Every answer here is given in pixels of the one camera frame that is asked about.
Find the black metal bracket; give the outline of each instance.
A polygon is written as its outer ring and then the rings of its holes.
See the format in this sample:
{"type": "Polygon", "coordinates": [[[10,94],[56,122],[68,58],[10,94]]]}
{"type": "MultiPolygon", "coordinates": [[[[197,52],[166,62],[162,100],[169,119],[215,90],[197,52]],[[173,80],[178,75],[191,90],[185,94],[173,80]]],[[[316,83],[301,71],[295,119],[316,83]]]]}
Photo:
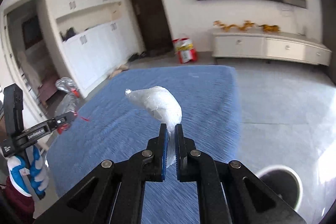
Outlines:
{"type": "Polygon", "coordinates": [[[213,160],[175,127],[176,173],[180,182],[197,183],[201,224],[306,223],[241,162],[213,160]]]}
{"type": "Polygon", "coordinates": [[[34,224],[141,223],[146,181],[165,179],[167,142],[167,127],[161,124],[145,150],[118,163],[104,160],[34,224]]]}
{"type": "Polygon", "coordinates": [[[26,153],[26,148],[34,145],[37,141],[52,133],[58,127],[64,124],[71,124],[75,119],[73,112],[67,112],[56,118],[39,123],[27,130],[23,126],[23,93],[16,85],[10,85],[4,88],[4,118],[7,132],[7,139],[0,143],[4,157],[14,155],[20,156],[26,163],[26,168],[30,168],[30,162],[26,153]]]}

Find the screw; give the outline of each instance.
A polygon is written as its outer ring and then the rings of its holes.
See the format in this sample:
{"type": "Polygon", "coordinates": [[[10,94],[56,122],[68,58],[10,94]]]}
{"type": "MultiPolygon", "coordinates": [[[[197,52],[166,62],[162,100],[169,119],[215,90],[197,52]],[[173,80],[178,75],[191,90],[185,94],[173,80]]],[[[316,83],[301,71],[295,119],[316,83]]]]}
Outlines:
{"type": "Polygon", "coordinates": [[[152,156],[153,152],[150,151],[150,150],[144,150],[144,151],[142,151],[141,154],[142,154],[142,156],[144,156],[144,157],[150,157],[150,156],[152,156]]]}
{"type": "Polygon", "coordinates": [[[201,152],[200,152],[200,150],[197,150],[197,149],[195,149],[195,150],[191,150],[191,151],[190,151],[190,155],[191,155],[191,156],[194,156],[194,157],[198,157],[198,156],[201,155],[201,152]]]}
{"type": "Polygon", "coordinates": [[[110,161],[110,160],[104,160],[101,163],[101,166],[104,167],[104,168],[110,168],[112,166],[112,161],[110,161]]]}
{"type": "Polygon", "coordinates": [[[242,164],[237,160],[233,160],[230,162],[230,165],[232,168],[238,169],[241,167],[242,164]]]}

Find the doorway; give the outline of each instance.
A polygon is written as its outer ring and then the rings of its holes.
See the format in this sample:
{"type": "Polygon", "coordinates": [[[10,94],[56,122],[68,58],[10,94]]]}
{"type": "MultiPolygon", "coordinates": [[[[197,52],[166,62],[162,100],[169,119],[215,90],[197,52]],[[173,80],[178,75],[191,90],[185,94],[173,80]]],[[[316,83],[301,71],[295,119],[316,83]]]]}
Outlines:
{"type": "Polygon", "coordinates": [[[162,0],[131,1],[146,50],[159,54],[171,51],[173,44],[162,0]]]}
{"type": "Polygon", "coordinates": [[[48,24],[43,0],[30,0],[6,15],[12,55],[20,77],[47,118],[54,117],[64,97],[55,82],[60,78],[50,56],[48,24]]]}

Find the blue and white glove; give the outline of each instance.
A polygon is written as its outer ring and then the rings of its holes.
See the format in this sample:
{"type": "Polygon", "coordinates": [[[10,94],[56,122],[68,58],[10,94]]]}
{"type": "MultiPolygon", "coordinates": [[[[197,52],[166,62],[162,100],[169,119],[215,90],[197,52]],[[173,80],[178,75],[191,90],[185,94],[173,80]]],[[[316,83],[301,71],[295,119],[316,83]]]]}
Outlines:
{"type": "Polygon", "coordinates": [[[31,162],[31,167],[28,170],[25,166],[25,162],[23,158],[19,156],[12,156],[7,158],[7,166],[9,170],[9,178],[14,186],[14,188],[24,196],[31,196],[28,191],[27,186],[24,183],[21,172],[26,172],[26,174],[30,174],[30,184],[31,187],[35,190],[38,195],[42,195],[44,190],[48,186],[49,177],[47,175],[47,170],[43,164],[43,159],[40,156],[38,148],[34,145],[32,147],[28,147],[26,149],[28,154],[33,154],[33,161],[31,162]]]}

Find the door handle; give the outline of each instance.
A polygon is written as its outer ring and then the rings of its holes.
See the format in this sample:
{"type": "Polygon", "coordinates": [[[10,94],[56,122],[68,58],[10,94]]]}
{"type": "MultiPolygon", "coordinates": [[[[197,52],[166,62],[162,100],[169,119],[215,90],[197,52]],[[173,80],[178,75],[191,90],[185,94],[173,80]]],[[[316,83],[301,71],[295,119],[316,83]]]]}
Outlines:
{"type": "Polygon", "coordinates": [[[137,3],[134,4],[134,9],[135,9],[135,14],[137,16],[140,15],[140,7],[139,7],[139,5],[137,3]]]}

